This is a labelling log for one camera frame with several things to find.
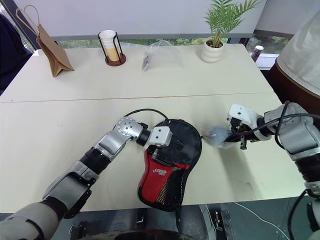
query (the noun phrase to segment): potted plant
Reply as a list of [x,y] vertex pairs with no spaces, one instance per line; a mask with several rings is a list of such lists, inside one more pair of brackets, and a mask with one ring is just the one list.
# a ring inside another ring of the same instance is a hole
[[212,0],[206,16],[205,22],[209,24],[211,36],[202,48],[201,58],[207,63],[217,62],[224,50],[221,37],[235,29],[243,21],[241,15],[250,9],[255,8],[262,1],[245,0],[242,3],[231,3],[232,0]]

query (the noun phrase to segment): bag handle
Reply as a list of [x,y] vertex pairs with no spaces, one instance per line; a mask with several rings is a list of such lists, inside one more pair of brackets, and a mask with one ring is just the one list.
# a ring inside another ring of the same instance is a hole
[[[38,24],[35,24],[35,22],[31,19],[31,17],[26,13],[26,8],[27,8],[27,7],[32,7],[32,8],[34,8],[34,10],[36,11],[36,14],[37,14],[37,16],[38,16]],[[32,29],[32,28],[29,26],[29,24],[27,24],[25,21],[23,21],[23,20],[21,19],[21,17],[18,15],[18,12],[19,12],[19,11],[22,12],[22,13],[24,13],[24,14],[26,15],[26,17],[30,20],[31,24],[33,25],[33,28],[34,28],[34,29]],[[27,6],[24,7],[23,10],[22,10],[21,8],[17,8],[16,11],[15,11],[15,15],[16,15],[16,17],[17,17],[28,29],[30,29],[30,31],[33,32],[36,36],[39,34],[38,25],[40,24],[40,18],[39,18],[39,12],[38,12],[38,10],[36,9],[35,6],[33,6],[33,5],[27,5]]]

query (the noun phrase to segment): white shirt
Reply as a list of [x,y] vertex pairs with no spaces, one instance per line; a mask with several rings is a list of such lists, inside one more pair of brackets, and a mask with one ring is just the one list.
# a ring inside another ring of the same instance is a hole
[[320,96],[320,12],[293,36],[276,62],[299,85]]

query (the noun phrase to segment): brown paper bag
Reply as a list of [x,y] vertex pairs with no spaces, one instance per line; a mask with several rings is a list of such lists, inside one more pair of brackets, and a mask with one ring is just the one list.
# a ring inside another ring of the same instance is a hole
[[[34,21],[29,17],[26,13],[27,7],[33,7],[38,16],[38,24],[35,24]],[[24,22],[19,16],[18,12],[24,13],[27,18],[30,20],[31,24],[33,25],[32,29],[26,22]],[[65,50],[63,50],[58,44],[54,42],[54,40],[48,35],[46,30],[41,26],[39,20],[39,13],[38,10],[33,5],[27,5],[24,9],[18,8],[15,12],[15,15],[20,19],[20,21],[26,25],[35,35],[36,35],[36,42],[40,45],[41,49],[43,50],[44,54],[48,58],[50,62],[51,73],[53,77],[56,77],[61,70],[68,70],[74,71],[73,67],[71,66],[69,59]]]

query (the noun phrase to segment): black cable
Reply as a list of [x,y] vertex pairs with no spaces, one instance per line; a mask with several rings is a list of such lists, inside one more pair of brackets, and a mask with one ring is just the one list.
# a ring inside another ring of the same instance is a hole
[[124,117],[128,117],[128,116],[131,115],[131,114],[139,113],[139,112],[142,112],[142,111],[156,112],[156,113],[160,114],[161,116],[163,116],[163,117],[165,118],[165,120],[169,120],[166,115],[164,115],[162,112],[160,112],[160,111],[158,111],[158,110],[156,110],[156,109],[153,109],[153,108],[137,109],[137,110],[134,110],[134,111],[129,112],[128,114],[124,115]]
[[304,195],[307,193],[307,190],[304,190],[300,196],[295,200],[290,213],[289,213],[289,217],[288,217],[288,222],[287,222],[287,227],[288,227],[288,232],[289,232],[289,238],[290,240],[295,240],[294,235],[292,233],[292,229],[291,229],[291,223],[292,223],[292,218],[294,216],[295,210],[298,206],[298,204],[300,203],[300,201],[302,200],[302,198],[304,197]]
[[[310,114],[310,113],[295,113],[295,114],[290,114],[290,115],[287,115],[287,116],[284,116],[282,119],[288,119],[288,118],[294,118],[294,117],[311,117],[311,118],[314,118],[314,119],[320,119],[320,115],[317,115],[317,114]],[[247,136],[247,135],[250,135],[250,134],[253,134],[255,131],[258,131],[260,129],[263,129],[265,128],[266,126],[269,126],[271,124],[274,124],[276,123],[277,121],[279,121],[280,117],[276,118],[276,119],[273,119],[272,121],[268,121],[266,122],[265,124],[262,124],[261,126],[258,126],[250,131],[244,131],[244,132],[235,132],[233,134],[233,136]]]
[[288,105],[289,105],[289,101],[285,101],[284,103],[284,107],[283,107],[283,110],[282,110],[282,113],[281,113],[281,116],[279,118],[279,123],[278,123],[278,126],[276,127],[276,130],[275,130],[275,134],[274,134],[274,140],[276,142],[276,144],[278,144],[278,146],[282,149],[285,149],[285,147],[280,143],[279,141],[279,131],[280,131],[280,128],[281,128],[281,125],[282,125],[282,122],[284,121],[284,116],[286,114],[286,111],[287,111],[287,108],[288,108]]

